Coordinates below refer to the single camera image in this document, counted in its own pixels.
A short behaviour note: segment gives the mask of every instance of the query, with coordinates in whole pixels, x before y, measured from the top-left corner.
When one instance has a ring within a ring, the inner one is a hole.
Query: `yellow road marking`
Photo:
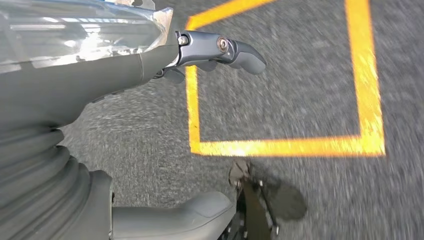
[[[190,17],[196,30],[272,0],[232,0]],[[210,156],[383,156],[385,141],[380,92],[368,0],[345,0],[360,135],[276,140],[201,142],[198,79],[195,66],[186,67],[188,132],[191,152]]]

